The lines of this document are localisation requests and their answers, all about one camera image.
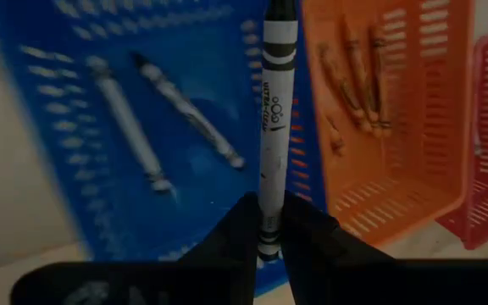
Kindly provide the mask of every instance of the white crayon in basket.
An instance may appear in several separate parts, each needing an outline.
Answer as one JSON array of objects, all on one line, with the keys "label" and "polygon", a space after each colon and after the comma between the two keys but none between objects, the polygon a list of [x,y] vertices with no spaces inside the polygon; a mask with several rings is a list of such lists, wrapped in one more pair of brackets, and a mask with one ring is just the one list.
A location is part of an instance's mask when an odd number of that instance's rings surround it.
[{"label": "white crayon in basket", "polygon": [[184,115],[190,124],[215,147],[216,151],[229,161],[230,166],[235,169],[242,169],[246,162],[244,158],[238,155],[235,148],[216,130],[199,109],[193,106],[190,100],[176,88],[175,84],[167,80],[163,71],[138,53],[133,53],[132,56],[142,76],[152,82],[156,90],[166,97],[176,110]]},{"label": "white crayon in basket", "polygon": [[152,188],[155,191],[169,191],[172,185],[165,178],[158,157],[150,147],[121,86],[113,78],[107,62],[102,58],[91,56],[87,59],[87,65],[93,70],[95,82],[108,101],[119,128],[124,132],[133,153],[144,168],[148,180],[152,183]]},{"label": "white crayon in basket", "polygon": [[270,0],[263,29],[263,116],[259,207],[263,212],[259,257],[279,257],[280,216],[286,191],[287,155],[295,80],[298,21],[294,0]]}]

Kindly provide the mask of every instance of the blue plastic basket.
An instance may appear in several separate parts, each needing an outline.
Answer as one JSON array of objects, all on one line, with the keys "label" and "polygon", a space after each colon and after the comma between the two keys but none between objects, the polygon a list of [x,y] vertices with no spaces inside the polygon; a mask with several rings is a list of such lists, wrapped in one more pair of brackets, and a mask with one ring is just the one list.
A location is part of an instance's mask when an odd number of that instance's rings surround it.
[{"label": "blue plastic basket", "polygon": [[[0,50],[47,161],[96,260],[175,260],[258,189],[263,1],[0,0]],[[287,188],[324,210],[302,29]],[[129,52],[156,63],[246,158],[232,169],[147,85]],[[85,58],[105,58],[175,185],[156,194]],[[258,293],[286,280],[258,271]]]}]

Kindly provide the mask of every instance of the black holder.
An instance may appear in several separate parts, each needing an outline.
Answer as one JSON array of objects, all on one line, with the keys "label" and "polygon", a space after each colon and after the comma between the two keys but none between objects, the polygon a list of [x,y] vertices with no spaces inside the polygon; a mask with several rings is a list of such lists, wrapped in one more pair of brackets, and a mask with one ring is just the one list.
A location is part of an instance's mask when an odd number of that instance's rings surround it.
[{"label": "black holder", "polygon": [[[286,193],[280,244],[303,304],[488,303],[488,260],[395,260]],[[57,263],[14,286],[12,305],[253,304],[261,211],[246,194],[174,263]]]}]

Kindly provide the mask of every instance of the orange basket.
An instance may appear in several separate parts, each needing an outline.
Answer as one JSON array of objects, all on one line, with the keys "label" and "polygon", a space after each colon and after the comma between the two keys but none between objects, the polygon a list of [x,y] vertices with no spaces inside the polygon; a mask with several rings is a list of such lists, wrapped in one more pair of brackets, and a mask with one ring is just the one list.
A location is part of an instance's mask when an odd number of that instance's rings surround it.
[{"label": "orange basket", "polygon": [[[463,203],[470,141],[469,0],[307,0],[309,65],[316,103],[329,213],[344,229],[378,246]],[[359,34],[368,72],[369,31],[387,38],[385,69],[392,135],[376,139],[355,127],[325,83],[319,56],[326,42],[351,76],[342,41],[346,16]],[[347,147],[331,148],[332,118]]]}]

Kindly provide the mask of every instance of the brown crayon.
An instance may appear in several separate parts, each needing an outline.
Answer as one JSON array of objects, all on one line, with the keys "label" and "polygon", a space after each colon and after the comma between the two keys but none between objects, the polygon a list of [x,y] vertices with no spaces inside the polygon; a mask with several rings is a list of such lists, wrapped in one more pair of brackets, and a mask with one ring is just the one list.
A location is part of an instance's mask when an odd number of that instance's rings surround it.
[{"label": "brown crayon", "polygon": [[390,136],[391,119],[389,118],[389,97],[387,96],[387,80],[385,72],[385,60],[383,54],[383,48],[386,45],[385,36],[383,31],[378,25],[373,25],[370,29],[372,38],[372,51],[374,54],[374,76],[376,83],[376,96],[378,106],[380,109],[380,127],[384,136]]},{"label": "brown crayon", "polygon": [[341,156],[345,156],[347,149],[346,149],[346,143],[344,143],[344,140],[342,139],[342,136],[340,134],[340,131],[335,125],[334,119],[332,116],[326,117],[327,122],[329,122],[329,140],[330,140],[330,146],[333,149],[333,151],[337,152]]},{"label": "brown crayon", "polygon": [[343,28],[345,36],[345,45],[347,49],[347,55],[352,66],[352,72],[355,77],[356,85],[360,91],[361,102],[363,109],[370,120],[372,128],[378,126],[378,105],[376,104],[374,93],[372,90],[369,74],[363,63],[363,53],[360,46],[360,41],[355,35],[355,32],[347,22],[347,18],[343,18]]},{"label": "brown crayon", "polygon": [[338,65],[334,60],[333,53],[329,46],[324,43],[320,44],[318,53],[319,60],[326,73],[326,80],[329,82],[330,87],[335,87],[341,95],[341,99],[346,105],[347,111],[352,116],[353,121],[362,131],[372,131],[372,126],[367,121],[364,110],[352,94],[349,80],[338,69]]}]

